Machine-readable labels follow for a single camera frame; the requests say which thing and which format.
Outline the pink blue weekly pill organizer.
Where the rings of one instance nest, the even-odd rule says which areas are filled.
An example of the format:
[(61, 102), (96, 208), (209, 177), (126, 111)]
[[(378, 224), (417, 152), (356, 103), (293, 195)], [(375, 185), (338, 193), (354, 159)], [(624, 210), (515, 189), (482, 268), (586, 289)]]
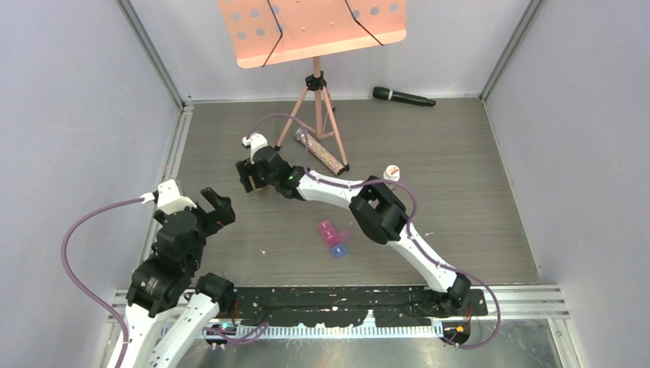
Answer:
[(334, 258), (340, 258), (347, 254), (346, 242), (350, 238), (347, 229), (336, 230), (330, 220), (322, 221), (317, 226), (320, 237), (327, 244), (330, 254)]

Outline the white vitamin pill bottle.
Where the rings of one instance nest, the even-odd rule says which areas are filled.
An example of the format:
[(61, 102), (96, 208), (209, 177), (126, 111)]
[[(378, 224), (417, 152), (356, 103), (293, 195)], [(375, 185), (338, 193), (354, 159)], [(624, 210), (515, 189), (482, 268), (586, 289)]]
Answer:
[(400, 168), (397, 165), (388, 165), (385, 168), (382, 177), (389, 181), (398, 182), (401, 177)]

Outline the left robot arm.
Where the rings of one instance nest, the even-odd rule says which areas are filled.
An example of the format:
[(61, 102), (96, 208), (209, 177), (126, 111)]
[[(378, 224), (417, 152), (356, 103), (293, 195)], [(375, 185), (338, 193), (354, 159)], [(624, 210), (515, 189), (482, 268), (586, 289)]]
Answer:
[(161, 228), (152, 254), (133, 272), (126, 293), (126, 329), (120, 333), (124, 342), (116, 345), (110, 366), (175, 367), (211, 319), (227, 317), (234, 310), (233, 283), (207, 273), (197, 280), (178, 320), (162, 332), (200, 269), (208, 237), (235, 221), (230, 198), (210, 187), (201, 194), (212, 205), (210, 212), (184, 196), (173, 180), (159, 184), (149, 195)]

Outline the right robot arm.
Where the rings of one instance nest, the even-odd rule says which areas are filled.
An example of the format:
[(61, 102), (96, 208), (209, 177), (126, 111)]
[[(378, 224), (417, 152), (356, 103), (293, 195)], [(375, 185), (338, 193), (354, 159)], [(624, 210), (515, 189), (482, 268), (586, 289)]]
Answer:
[(467, 275), (444, 260), (416, 231), (413, 214), (389, 188), (391, 181), (370, 176), (350, 181), (292, 166), (267, 145), (244, 143), (249, 157), (236, 163), (246, 192), (272, 186), (283, 197), (323, 202), (350, 211), (362, 233), (372, 242), (396, 250), (438, 293), (438, 306), (458, 314), (468, 305), (471, 282)]

